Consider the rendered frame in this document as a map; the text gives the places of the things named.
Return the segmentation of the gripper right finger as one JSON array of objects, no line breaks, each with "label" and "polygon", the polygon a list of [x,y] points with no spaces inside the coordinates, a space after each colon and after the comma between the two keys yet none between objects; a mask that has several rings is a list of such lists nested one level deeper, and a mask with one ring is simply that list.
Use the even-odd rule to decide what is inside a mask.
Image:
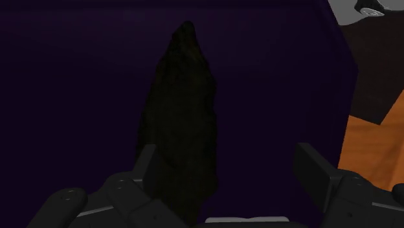
[{"label": "gripper right finger", "polygon": [[319,228],[404,228],[404,183],[383,190],[306,142],[296,145],[293,173],[324,215]]}]

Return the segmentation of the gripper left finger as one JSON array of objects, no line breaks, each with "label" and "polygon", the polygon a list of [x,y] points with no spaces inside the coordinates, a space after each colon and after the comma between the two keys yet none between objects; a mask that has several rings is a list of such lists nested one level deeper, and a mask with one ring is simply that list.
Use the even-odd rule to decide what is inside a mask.
[{"label": "gripper left finger", "polygon": [[157,146],[147,144],[132,171],[109,176],[98,191],[65,188],[49,196],[27,228],[189,228],[153,197],[163,164]]}]

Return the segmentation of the black tapered lumpy object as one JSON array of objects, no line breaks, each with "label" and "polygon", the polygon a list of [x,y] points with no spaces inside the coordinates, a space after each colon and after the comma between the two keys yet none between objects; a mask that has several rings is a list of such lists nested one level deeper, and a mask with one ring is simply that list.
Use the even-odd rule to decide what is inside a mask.
[{"label": "black tapered lumpy object", "polygon": [[189,226],[197,223],[202,204],[218,187],[215,95],[216,81],[194,24],[185,21],[157,64],[140,116],[135,156],[147,144],[157,146],[165,173],[156,196]]}]

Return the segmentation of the dark purple furniture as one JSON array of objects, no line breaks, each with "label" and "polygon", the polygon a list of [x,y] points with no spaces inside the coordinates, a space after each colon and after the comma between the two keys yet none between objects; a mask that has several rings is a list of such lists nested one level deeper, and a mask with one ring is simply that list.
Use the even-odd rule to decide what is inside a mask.
[{"label": "dark purple furniture", "polygon": [[357,78],[327,0],[0,0],[0,228],[132,167],[157,62],[184,21],[217,83],[219,187],[199,221],[316,227],[291,158],[307,142],[338,164]]}]

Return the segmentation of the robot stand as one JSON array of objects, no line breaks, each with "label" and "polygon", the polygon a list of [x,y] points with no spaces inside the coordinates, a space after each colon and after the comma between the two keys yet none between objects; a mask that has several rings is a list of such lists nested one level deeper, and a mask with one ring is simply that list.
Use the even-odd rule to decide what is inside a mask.
[{"label": "robot stand", "polygon": [[341,30],[358,66],[350,115],[380,125],[404,90],[404,12]]}]

